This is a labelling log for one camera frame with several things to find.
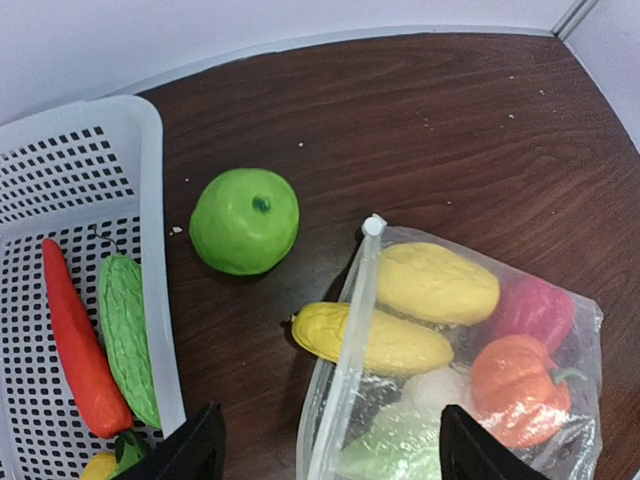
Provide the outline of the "yellow toy banana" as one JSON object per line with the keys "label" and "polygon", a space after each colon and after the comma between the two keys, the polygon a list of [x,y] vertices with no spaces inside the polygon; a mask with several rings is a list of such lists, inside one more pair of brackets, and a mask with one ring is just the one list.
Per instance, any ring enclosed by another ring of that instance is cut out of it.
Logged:
{"label": "yellow toy banana", "polygon": [[475,325],[491,316],[499,299],[493,273],[443,246],[401,243],[380,254],[377,300],[417,320]]}

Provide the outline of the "green toy apple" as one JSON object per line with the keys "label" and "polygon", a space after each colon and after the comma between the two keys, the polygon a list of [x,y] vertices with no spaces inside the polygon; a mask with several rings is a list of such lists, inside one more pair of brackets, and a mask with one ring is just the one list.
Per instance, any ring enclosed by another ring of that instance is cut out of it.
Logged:
{"label": "green toy apple", "polygon": [[209,267],[234,276],[263,274],[293,247],[300,207],[291,184],[259,168],[223,172],[202,191],[189,236]]}

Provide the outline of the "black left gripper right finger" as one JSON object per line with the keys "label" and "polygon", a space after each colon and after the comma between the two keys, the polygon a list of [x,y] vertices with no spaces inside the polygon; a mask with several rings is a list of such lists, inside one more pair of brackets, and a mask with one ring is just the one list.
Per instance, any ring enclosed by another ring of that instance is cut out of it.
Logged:
{"label": "black left gripper right finger", "polygon": [[547,480],[459,405],[441,413],[439,459],[443,480]]}

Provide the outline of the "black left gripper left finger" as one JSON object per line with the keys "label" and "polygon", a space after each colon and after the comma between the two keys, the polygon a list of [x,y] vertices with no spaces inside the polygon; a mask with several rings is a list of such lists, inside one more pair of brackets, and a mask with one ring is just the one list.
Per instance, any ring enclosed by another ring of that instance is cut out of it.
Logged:
{"label": "black left gripper left finger", "polygon": [[222,480],[225,454],[226,425],[221,407],[209,402],[116,479]]}

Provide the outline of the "clear dotted zip top bag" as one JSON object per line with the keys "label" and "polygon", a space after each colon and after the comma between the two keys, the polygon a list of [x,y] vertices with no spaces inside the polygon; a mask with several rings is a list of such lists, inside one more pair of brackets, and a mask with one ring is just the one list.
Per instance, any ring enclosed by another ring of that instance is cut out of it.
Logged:
{"label": "clear dotted zip top bag", "polygon": [[547,479],[590,479],[602,449],[597,303],[378,215],[337,301],[302,307],[316,366],[300,479],[438,479],[443,410],[463,409]]}

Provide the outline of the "yellow toy corn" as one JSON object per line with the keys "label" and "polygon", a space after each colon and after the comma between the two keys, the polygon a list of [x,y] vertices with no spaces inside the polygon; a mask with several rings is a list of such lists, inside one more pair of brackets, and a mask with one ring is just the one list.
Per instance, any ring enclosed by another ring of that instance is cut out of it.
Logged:
{"label": "yellow toy corn", "polygon": [[[350,305],[316,302],[291,317],[295,342],[315,356],[339,361]],[[364,366],[376,374],[414,375],[441,368],[454,358],[450,341],[425,326],[380,310],[373,312]]]}

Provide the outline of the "red toy bell pepper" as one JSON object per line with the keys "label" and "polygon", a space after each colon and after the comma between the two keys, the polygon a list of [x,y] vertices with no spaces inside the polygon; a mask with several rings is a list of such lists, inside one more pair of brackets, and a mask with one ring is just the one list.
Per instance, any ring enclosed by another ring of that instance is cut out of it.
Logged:
{"label": "red toy bell pepper", "polygon": [[492,317],[492,337],[528,335],[552,354],[571,332],[574,317],[574,301],[564,290],[539,278],[523,276],[503,288]]}

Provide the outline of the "orange toy pumpkin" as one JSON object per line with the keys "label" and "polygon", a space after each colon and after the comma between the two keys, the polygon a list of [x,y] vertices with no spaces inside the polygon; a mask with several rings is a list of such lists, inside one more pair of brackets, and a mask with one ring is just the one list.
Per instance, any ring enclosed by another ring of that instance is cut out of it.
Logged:
{"label": "orange toy pumpkin", "polygon": [[477,421],[510,449],[537,446],[569,419],[569,381],[587,376],[561,368],[547,347],[529,335],[509,335],[489,343],[471,370]]}

